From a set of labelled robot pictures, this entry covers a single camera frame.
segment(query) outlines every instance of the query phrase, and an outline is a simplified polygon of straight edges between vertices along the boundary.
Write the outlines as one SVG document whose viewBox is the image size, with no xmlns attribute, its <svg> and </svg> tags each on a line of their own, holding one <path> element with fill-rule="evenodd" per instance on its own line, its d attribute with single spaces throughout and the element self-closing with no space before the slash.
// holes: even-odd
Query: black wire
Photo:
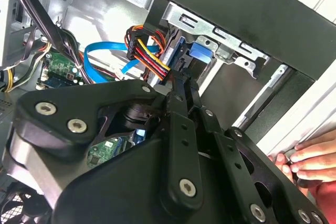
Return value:
<svg viewBox="0 0 336 224">
<path fill-rule="evenodd" d="M 67 54 L 63 45 L 60 29 L 50 19 L 39 0 L 20 0 L 22 6 L 32 18 L 38 29 L 62 54 Z"/>
<path fill-rule="evenodd" d="M 21 61 L 25 61 L 29 58 L 31 54 L 31 50 L 33 49 L 33 45 L 35 42 L 35 34 L 36 34 L 37 27 L 34 27 L 33 30 L 30 32 L 27 44 L 26 44 L 26 49 L 25 49 L 25 54 L 22 57 Z"/>
<path fill-rule="evenodd" d="M 30 66 L 27 70 L 27 72 L 25 73 L 24 76 L 22 76 L 19 80 L 17 80 L 16 82 L 14 82 L 13 84 L 13 88 L 18 86 L 19 84 L 21 84 L 22 82 L 24 82 L 25 80 L 27 80 L 27 78 L 29 78 L 30 74 L 32 73 L 32 71 L 34 70 L 34 64 L 37 60 L 38 57 L 40 57 L 44 52 L 38 52 L 36 53 L 33 58 L 32 58 L 32 61 L 30 63 Z"/>
</svg>

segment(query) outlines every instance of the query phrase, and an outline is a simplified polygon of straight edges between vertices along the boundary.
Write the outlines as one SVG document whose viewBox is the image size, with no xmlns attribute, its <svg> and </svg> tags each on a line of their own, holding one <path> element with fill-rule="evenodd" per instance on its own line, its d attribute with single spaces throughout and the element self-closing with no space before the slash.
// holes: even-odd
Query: mounting hole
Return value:
<svg viewBox="0 0 336 224">
<path fill-rule="evenodd" d="M 182 144 L 186 147 L 189 146 L 189 142 L 186 139 L 182 140 Z"/>
<path fill-rule="evenodd" d="M 240 164 L 238 164 L 238 163 L 235 163 L 235 166 L 236 166 L 239 170 L 242 169 L 242 166 L 241 166 Z"/>
</svg>

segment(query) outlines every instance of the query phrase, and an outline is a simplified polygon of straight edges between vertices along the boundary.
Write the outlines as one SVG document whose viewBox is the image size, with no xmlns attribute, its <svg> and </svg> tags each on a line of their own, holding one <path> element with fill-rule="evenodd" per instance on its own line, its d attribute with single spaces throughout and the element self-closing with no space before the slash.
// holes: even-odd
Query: electronic component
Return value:
<svg viewBox="0 0 336 224">
<path fill-rule="evenodd" d="M 84 80 L 75 64 L 59 53 L 50 52 L 44 60 L 38 84 L 45 88 L 61 88 L 80 83 L 84 84 Z"/>
<path fill-rule="evenodd" d="M 112 138 L 95 146 L 92 146 L 88 154 L 88 166 L 90 168 L 95 168 L 96 166 L 113 158 L 118 153 L 122 142 L 123 139 L 119 137 Z"/>
</svg>

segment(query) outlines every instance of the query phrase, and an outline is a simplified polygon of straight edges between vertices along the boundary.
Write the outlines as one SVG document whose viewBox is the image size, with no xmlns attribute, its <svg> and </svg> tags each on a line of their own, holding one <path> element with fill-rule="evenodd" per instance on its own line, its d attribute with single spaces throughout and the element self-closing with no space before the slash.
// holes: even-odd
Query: screw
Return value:
<svg viewBox="0 0 336 224">
<path fill-rule="evenodd" d="M 57 111 L 55 105 L 49 102 L 40 102 L 35 106 L 35 109 L 41 115 L 53 115 Z"/>
<path fill-rule="evenodd" d="M 205 113 L 208 115 L 208 116 L 213 116 L 214 113 L 212 113 L 210 110 L 205 110 Z"/>
<path fill-rule="evenodd" d="M 180 180 L 180 190 L 188 197 L 194 197 L 196 195 L 195 185 L 186 178 Z"/>
<path fill-rule="evenodd" d="M 81 119 L 72 119 L 68 122 L 68 129 L 73 133 L 83 133 L 87 128 L 86 123 Z"/>
<path fill-rule="evenodd" d="M 236 135 L 239 136 L 239 137 L 242 137 L 242 136 L 243 136 L 242 133 L 241 133 L 239 130 L 235 130 L 235 133 L 236 133 Z"/>
<path fill-rule="evenodd" d="M 311 212 L 311 215 L 313 215 L 314 219 L 319 223 L 323 224 L 323 221 L 321 220 L 320 216 L 317 215 L 315 212 Z"/>
<path fill-rule="evenodd" d="M 182 97 L 180 97 L 180 96 L 179 96 L 179 95 L 177 95 L 177 94 L 175 95 L 175 98 L 176 98 L 176 99 L 178 99 L 180 102 L 182 102 L 182 101 L 183 101 Z"/>
<path fill-rule="evenodd" d="M 266 216 L 264 214 L 264 211 L 256 204 L 252 204 L 250 206 L 251 213 L 253 216 L 259 220 L 260 222 L 265 222 L 266 221 Z"/>
<path fill-rule="evenodd" d="M 304 220 L 305 223 L 310 223 L 309 216 L 304 211 L 299 209 L 298 213 L 299 213 L 299 216 L 301 217 L 301 219 Z"/>
<path fill-rule="evenodd" d="M 146 86 L 142 86 L 142 90 L 149 93 L 151 92 L 150 88 L 146 87 Z"/>
</svg>

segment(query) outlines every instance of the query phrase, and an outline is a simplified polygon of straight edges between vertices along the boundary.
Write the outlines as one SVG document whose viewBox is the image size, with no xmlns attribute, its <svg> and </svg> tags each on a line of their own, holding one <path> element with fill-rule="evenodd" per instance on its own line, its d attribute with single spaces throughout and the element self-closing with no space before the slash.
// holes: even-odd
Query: human hand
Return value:
<svg viewBox="0 0 336 224">
<path fill-rule="evenodd" d="M 336 180 L 336 130 L 303 142 L 290 160 L 292 172 L 306 180 L 332 182 Z"/>
<path fill-rule="evenodd" d="M 293 181 L 293 174 L 290 170 L 290 167 L 288 165 L 286 165 L 287 163 L 287 158 L 285 157 L 284 154 L 278 154 L 276 161 L 275 161 L 275 165 L 282 171 L 283 174 L 285 174 L 285 176 L 294 184 Z M 301 188 L 298 187 L 298 189 L 307 196 L 308 194 L 308 189 L 305 188 Z"/>
</svg>

